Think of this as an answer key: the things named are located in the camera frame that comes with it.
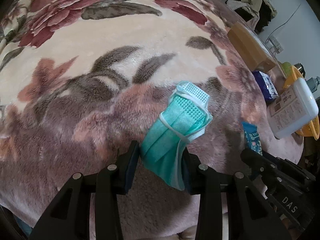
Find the pile of clothes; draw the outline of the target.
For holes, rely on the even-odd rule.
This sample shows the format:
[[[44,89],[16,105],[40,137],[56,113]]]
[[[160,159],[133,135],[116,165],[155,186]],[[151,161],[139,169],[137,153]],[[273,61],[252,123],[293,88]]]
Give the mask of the pile of clothes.
[[[225,3],[257,34],[277,16],[277,10],[271,0],[227,0]]]

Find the floral fleece blanket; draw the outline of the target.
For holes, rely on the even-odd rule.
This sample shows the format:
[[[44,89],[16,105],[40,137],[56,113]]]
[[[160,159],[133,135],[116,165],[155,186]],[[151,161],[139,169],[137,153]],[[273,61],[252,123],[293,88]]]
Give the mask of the floral fleece blanket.
[[[142,141],[176,85],[210,96],[188,150],[221,173],[248,171],[242,122],[268,153],[298,163],[303,138],[276,139],[220,0],[17,0],[1,20],[1,205],[29,226],[75,172]]]

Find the teal surgical face mask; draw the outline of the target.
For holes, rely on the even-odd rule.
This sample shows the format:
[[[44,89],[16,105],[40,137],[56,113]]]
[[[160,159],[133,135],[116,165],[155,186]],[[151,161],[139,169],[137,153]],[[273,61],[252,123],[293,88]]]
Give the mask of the teal surgical face mask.
[[[205,133],[213,117],[210,96],[189,81],[172,91],[167,108],[149,129],[141,144],[143,165],[167,185],[183,191],[182,154],[186,146]]]

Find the green mesh food cover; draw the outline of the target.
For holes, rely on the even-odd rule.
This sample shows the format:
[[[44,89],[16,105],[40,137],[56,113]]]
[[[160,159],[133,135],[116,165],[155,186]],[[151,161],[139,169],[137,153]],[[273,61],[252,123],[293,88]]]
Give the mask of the green mesh food cover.
[[[291,75],[291,66],[292,64],[289,62],[280,63],[281,69],[286,77]]]

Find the brown cardboard box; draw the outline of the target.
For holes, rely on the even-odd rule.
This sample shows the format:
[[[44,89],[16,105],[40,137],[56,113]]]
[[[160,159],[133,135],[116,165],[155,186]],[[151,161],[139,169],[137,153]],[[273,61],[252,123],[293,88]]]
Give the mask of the brown cardboard box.
[[[278,66],[276,58],[267,46],[246,25],[236,22],[227,36],[250,71],[267,73]]]

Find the small blue sachet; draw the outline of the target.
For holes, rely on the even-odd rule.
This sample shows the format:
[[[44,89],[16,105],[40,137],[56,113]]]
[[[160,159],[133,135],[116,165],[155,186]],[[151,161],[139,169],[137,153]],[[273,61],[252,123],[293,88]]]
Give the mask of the small blue sachet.
[[[254,124],[242,122],[245,137],[245,148],[253,150],[259,155],[263,155],[258,128]]]

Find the dark blue tissue pack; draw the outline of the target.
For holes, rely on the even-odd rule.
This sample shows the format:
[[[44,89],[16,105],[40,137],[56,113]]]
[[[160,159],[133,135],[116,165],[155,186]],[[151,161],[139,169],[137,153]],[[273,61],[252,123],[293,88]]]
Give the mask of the dark blue tissue pack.
[[[252,72],[253,76],[264,96],[266,102],[272,102],[278,97],[277,90],[271,80],[271,78],[258,70]]]

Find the steel electric kettle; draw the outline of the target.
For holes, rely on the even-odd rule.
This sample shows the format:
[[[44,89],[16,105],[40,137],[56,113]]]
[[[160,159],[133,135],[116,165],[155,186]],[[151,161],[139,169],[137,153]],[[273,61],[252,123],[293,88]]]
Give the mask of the steel electric kettle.
[[[301,63],[295,64],[295,67],[299,70],[299,72],[300,72],[303,76],[305,76],[305,69],[304,69],[304,67],[303,67],[303,65],[302,65]]]

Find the white plastic bottle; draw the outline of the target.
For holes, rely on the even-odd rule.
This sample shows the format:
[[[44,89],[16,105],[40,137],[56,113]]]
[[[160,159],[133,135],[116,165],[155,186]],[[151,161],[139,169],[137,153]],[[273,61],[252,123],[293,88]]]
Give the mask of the white plastic bottle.
[[[288,137],[317,116],[317,103],[302,77],[267,107],[268,124],[277,139]]]

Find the grey green thermos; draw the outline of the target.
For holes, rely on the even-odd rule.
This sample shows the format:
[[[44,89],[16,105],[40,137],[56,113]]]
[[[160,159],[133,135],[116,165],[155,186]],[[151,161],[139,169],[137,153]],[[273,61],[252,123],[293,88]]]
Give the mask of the grey green thermos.
[[[311,91],[312,93],[314,93],[314,92],[317,91],[318,86],[319,86],[319,84],[320,84],[320,77],[319,77],[319,76],[317,76],[317,77],[311,77],[310,79],[308,79],[308,80],[306,81],[306,83],[307,83],[310,91]]]

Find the white power strip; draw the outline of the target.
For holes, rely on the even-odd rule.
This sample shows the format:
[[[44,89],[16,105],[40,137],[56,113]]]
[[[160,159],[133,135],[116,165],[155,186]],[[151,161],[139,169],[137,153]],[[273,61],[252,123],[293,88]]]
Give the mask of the white power strip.
[[[282,45],[273,35],[267,38],[265,44],[273,54],[280,54],[284,50]]]

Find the orange plastic basket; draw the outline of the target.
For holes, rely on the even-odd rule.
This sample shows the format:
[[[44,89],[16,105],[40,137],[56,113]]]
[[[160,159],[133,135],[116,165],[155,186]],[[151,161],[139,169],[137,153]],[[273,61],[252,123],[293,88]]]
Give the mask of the orange plastic basket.
[[[286,130],[304,137],[319,139],[319,109],[313,93],[303,75],[295,66],[291,66],[291,75],[283,85],[282,98],[285,102]]]

